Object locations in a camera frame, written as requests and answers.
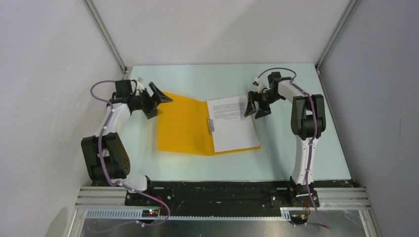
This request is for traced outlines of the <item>yellow plastic folder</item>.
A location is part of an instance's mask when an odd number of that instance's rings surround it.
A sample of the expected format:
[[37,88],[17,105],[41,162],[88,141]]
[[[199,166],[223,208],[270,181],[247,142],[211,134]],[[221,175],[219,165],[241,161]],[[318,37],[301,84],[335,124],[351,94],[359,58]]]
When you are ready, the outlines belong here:
[[215,153],[207,125],[207,101],[170,92],[167,95],[173,101],[161,104],[158,112],[157,138],[160,151],[215,156],[256,150]]

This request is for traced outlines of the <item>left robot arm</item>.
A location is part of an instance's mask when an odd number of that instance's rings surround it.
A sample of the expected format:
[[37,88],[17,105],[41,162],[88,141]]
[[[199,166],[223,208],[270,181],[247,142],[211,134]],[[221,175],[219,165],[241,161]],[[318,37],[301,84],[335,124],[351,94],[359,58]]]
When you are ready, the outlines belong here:
[[89,178],[93,182],[107,182],[111,187],[120,186],[131,193],[137,192],[136,197],[143,205],[151,205],[156,199],[156,192],[148,187],[150,179],[146,175],[130,170],[130,159],[120,134],[134,111],[142,111],[147,119],[151,119],[158,115],[161,103],[173,100],[153,82],[148,84],[153,92],[149,94],[141,78],[111,80],[110,83],[115,86],[110,99],[94,94],[95,87],[101,82],[90,89],[94,99],[106,103],[106,116],[94,135],[81,140]]

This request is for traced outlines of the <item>white text paper sheet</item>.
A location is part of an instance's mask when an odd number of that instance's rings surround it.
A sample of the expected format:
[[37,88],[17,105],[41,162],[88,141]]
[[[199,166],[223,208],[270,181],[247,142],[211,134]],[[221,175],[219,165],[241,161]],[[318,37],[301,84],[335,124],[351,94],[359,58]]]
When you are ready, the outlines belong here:
[[247,101],[245,95],[207,101],[215,153],[260,148],[254,122],[244,116]]

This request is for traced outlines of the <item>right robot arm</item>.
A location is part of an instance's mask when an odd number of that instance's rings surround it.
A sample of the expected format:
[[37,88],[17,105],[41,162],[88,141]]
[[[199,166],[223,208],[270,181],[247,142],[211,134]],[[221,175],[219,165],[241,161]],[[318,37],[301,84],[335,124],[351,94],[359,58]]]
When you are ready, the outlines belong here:
[[325,101],[321,94],[310,94],[298,86],[293,77],[283,77],[279,69],[268,75],[265,86],[259,77],[253,84],[256,91],[248,93],[245,117],[259,119],[271,114],[271,104],[279,100],[291,103],[291,130],[296,137],[295,165],[290,178],[287,200],[300,206],[314,194],[312,165],[315,148],[326,129]]

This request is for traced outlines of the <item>metal folder clip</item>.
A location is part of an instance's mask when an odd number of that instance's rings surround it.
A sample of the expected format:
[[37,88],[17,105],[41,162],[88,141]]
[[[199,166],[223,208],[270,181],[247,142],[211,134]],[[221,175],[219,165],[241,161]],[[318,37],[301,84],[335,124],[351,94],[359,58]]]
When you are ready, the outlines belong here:
[[209,133],[212,135],[213,132],[215,131],[215,128],[214,128],[213,120],[211,118],[207,118],[207,125],[209,129]]

